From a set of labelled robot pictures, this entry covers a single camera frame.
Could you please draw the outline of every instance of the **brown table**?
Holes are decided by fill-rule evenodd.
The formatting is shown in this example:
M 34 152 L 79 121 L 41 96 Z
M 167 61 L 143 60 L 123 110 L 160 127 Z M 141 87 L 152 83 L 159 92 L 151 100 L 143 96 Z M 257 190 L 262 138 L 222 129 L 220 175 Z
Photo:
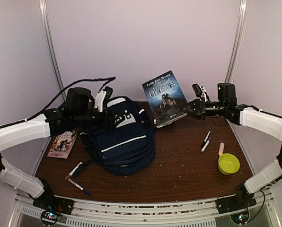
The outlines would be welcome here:
M 147 103 L 140 105 L 148 109 Z M 213 120 L 226 125 L 223 118 Z M 211 130 L 211 143 L 200 154 L 208 130 Z M 159 129 L 155 140 L 155 160 L 134 175 L 114 176 L 97 163 L 85 167 L 74 181 L 89 190 L 91 196 L 64 179 L 80 161 L 90 158 L 80 137 L 68 159 L 47 157 L 47 150 L 36 176 L 45 179 L 56 195 L 107 202 L 190 201 L 231 195 L 238 184 L 252 176 L 230 127 L 216 126 L 210 118 L 199 121 L 184 117 Z M 234 154 L 240 160 L 240 170 L 233 175 L 226 176 L 218 170 L 220 142 L 225 143 L 224 153 Z

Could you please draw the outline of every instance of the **navy backpack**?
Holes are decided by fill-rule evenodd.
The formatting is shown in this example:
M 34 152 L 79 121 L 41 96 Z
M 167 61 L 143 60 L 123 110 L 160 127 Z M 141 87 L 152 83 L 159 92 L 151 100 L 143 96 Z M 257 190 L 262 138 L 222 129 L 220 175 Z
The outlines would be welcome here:
M 80 164 L 72 175 L 76 177 L 84 166 L 94 161 L 116 176 L 127 176 L 143 170 L 155 158 L 155 128 L 146 111 L 128 97 L 110 99 L 107 108 L 114 111 L 114 129 L 87 128 L 80 133 L 91 159 Z

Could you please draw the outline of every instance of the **book cover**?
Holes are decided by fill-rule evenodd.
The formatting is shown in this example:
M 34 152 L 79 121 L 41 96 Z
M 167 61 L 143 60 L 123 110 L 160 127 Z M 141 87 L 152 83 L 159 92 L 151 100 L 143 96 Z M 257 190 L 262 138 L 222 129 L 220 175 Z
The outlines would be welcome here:
M 63 134 L 56 136 L 47 156 L 67 159 L 76 141 L 77 135 L 78 132 L 73 130 L 73 132 L 66 131 Z
M 142 84 L 155 118 L 157 128 L 170 124 L 187 114 L 179 111 L 187 100 L 172 71 Z

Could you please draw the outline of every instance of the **yellow bowl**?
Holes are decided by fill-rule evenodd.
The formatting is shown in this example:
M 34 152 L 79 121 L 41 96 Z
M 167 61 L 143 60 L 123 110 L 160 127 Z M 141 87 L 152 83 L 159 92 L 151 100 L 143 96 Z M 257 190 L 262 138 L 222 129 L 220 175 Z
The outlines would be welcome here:
M 223 154 L 219 157 L 218 168 L 224 175 L 231 175 L 240 169 L 240 162 L 232 154 Z

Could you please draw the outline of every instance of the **marker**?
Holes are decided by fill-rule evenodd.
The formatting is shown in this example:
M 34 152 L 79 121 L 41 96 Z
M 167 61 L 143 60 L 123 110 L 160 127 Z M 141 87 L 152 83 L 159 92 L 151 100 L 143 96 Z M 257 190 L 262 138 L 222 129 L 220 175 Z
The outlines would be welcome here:
M 82 188 L 79 184 L 73 182 L 70 178 L 67 179 L 69 182 L 71 182 L 73 185 L 75 185 L 77 188 L 79 188 L 81 191 L 83 191 L 86 195 L 90 195 L 90 192 Z
M 203 152 L 205 151 L 205 149 L 207 148 L 207 146 L 208 146 L 208 144 L 209 144 L 210 141 L 211 141 L 211 138 L 209 138 L 209 139 L 206 141 L 206 143 L 205 143 L 204 147 L 201 149 L 200 153 L 203 153 Z
M 66 176 L 66 180 L 69 179 L 73 173 L 75 172 L 76 169 L 78 169 L 79 165 L 82 164 L 82 162 L 80 162 L 67 176 Z
M 75 185 L 77 188 L 79 188 L 80 190 L 82 190 L 86 195 L 90 195 L 90 192 L 85 190 L 84 188 L 82 188 L 79 184 L 73 182 L 71 180 L 71 176 L 73 175 L 73 173 L 75 172 L 75 170 L 79 167 L 79 165 L 82 164 L 82 162 L 80 162 L 67 176 L 66 176 L 66 180 L 68 180 L 69 182 L 71 182 L 73 185 Z
M 207 141 L 207 139 L 208 139 L 210 133 L 211 133 L 211 131 L 208 131 L 208 133 L 207 133 L 207 135 L 206 135 L 204 141 L 203 141 L 202 144 L 201 144 L 201 148 L 203 148 L 204 145 L 206 144 L 206 141 Z

